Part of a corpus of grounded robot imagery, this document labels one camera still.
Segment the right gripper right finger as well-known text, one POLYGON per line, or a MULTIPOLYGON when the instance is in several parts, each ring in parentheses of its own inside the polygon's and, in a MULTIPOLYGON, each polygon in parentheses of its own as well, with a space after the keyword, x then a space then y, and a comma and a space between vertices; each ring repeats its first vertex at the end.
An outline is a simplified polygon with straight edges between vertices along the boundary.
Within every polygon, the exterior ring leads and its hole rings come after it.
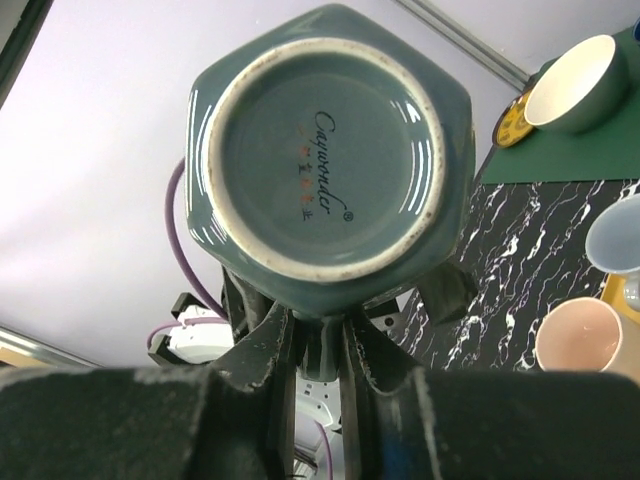
POLYGON ((339 367, 348 479, 430 477, 416 360, 363 313, 343 324, 339 367))

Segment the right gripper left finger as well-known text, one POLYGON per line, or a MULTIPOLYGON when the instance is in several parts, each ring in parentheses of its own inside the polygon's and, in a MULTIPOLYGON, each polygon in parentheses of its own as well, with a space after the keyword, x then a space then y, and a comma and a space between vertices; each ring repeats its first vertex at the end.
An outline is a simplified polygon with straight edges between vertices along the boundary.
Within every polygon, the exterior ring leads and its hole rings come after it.
POLYGON ((212 367, 216 412, 268 450, 291 450, 295 425, 294 321, 283 306, 225 269, 224 306, 235 345, 212 367))

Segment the dark grey mug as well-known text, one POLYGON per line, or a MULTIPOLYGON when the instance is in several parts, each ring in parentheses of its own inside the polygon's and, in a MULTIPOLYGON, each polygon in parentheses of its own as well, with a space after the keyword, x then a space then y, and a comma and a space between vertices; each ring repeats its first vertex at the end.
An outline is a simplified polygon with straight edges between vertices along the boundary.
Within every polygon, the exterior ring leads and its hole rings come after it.
POLYGON ((453 258, 475 169, 465 88, 357 11, 328 4, 207 68, 189 99, 189 233, 303 325, 331 381, 339 326, 418 288, 442 320, 474 297, 453 258))

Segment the pink mug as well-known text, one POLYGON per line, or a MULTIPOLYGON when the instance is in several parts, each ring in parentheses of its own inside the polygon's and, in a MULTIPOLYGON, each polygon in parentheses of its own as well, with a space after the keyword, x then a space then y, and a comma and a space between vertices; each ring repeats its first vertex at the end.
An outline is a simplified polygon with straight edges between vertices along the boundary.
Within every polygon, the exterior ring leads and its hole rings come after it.
POLYGON ((544 371, 603 371, 621 339, 621 319, 608 304, 591 297, 565 301, 542 321, 535 356, 544 371))

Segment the white grey mug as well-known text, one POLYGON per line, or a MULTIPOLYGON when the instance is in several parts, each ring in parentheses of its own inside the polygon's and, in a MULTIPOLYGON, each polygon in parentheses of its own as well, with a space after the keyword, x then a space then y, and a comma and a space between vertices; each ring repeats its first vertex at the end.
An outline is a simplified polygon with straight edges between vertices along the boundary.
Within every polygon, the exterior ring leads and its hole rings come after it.
POLYGON ((586 236, 585 252, 596 269, 624 279, 626 304, 639 311, 638 194, 612 204, 594 220, 586 236))

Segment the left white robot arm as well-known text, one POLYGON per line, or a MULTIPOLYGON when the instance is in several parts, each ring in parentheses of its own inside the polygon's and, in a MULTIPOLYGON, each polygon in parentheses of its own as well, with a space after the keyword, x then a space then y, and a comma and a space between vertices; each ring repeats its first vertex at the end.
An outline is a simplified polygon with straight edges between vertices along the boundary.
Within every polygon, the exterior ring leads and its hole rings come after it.
MULTIPOLYGON (((219 317, 189 293, 179 295, 173 320, 153 329, 147 354, 157 364, 203 364, 227 353, 248 332, 219 317)), ((293 479, 343 479, 339 383, 296 378, 293 479)))

